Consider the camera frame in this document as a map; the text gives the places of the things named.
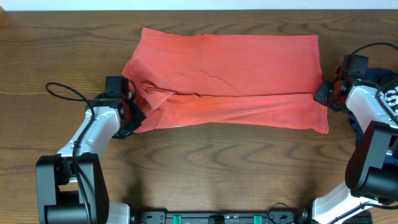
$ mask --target table surface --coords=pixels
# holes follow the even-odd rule
[[[142,27],[183,35],[319,35],[323,76],[371,42],[397,44],[397,11],[9,12],[0,17],[0,223],[37,223],[35,163],[55,154],[83,121],[80,102],[46,93],[60,82],[93,97],[119,75]],[[397,70],[387,47],[370,66]],[[354,151],[346,114],[329,134],[243,124],[203,124],[112,140],[101,161],[111,200],[136,209],[265,210],[325,195],[344,181]],[[374,209],[375,223],[398,213]]]

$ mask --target black cable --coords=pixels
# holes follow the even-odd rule
[[[386,45],[386,46],[390,46],[390,47],[392,47],[392,48],[398,50],[398,47],[395,46],[394,44],[385,43],[385,42],[376,42],[376,43],[367,44],[367,45],[365,45],[365,46],[362,46],[362,47],[356,49],[356,50],[355,50],[353,53],[351,53],[351,54],[353,55],[353,54],[359,52],[360,50],[365,49],[366,47],[372,47],[372,46],[375,46],[375,45]]]
[[[336,217],[330,224],[335,224],[336,222],[342,220],[343,218],[346,218],[347,216],[352,215],[354,212],[357,212],[359,209],[364,210],[366,206],[373,207],[373,208],[385,209],[385,210],[397,210],[398,209],[398,205],[385,206],[385,205],[376,205],[376,204],[368,203],[368,202],[361,203],[357,207],[355,207],[354,209],[352,209],[349,212],[347,212],[346,214],[340,215],[339,217]]]
[[[50,85],[56,85],[56,86],[60,86],[60,87],[66,88],[67,90],[70,90],[70,91],[74,92],[81,99],[67,98],[67,97],[55,94],[55,93],[53,93],[52,91],[49,90],[49,86]],[[92,224],[91,213],[90,213],[90,204],[88,203],[87,194],[86,194],[83,182],[81,181],[81,177],[80,177],[80,174],[84,175],[84,173],[83,173],[83,171],[80,169],[80,167],[78,165],[78,161],[77,161],[77,158],[76,158],[76,153],[77,153],[78,148],[80,147],[81,140],[83,139],[83,137],[86,134],[87,130],[90,128],[90,126],[93,124],[93,121],[95,120],[95,112],[94,112],[93,105],[91,105],[90,101],[87,100],[87,98],[85,98],[85,96],[83,96],[81,93],[79,93],[78,91],[74,90],[72,87],[66,86],[64,84],[55,83],[55,82],[49,82],[49,83],[46,84],[45,89],[51,95],[56,96],[56,97],[61,98],[61,99],[64,99],[64,100],[85,101],[87,103],[87,105],[90,107],[91,119],[89,120],[88,124],[85,126],[85,128],[83,129],[83,131],[80,133],[80,135],[78,136],[77,140],[73,144],[72,166],[73,166],[73,169],[75,170],[76,179],[77,179],[80,191],[81,191],[81,195],[83,196],[83,203],[85,204],[88,224]]]
[[[273,204],[273,205],[268,209],[268,211],[267,211],[267,218],[268,218],[268,220],[269,220],[270,222],[272,222],[273,224],[280,224],[280,223],[274,222],[273,219],[271,219],[271,218],[269,217],[269,213],[270,213],[271,210],[272,210],[275,206],[277,206],[277,205],[284,205],[285,207],[287,207],[288,209],[290,209],[289,206],[287,206],[285,203],[282,203],[282,202],[277,202],[277,203]],[[288,223],[286,223],[286,224],[293,224],[295,220],[296,220],[296,217],[295,217],[295,215],[294,215],[293,221],[288,222]]]
[[[134,101],[137,97],[137,87],[136,84],[134,84],[134,82],[132,80],[129,80],[129,82],[132,84],[132,86],[134,87],[134,93],[132,94],[131,98],[129,99],[129,101]]]

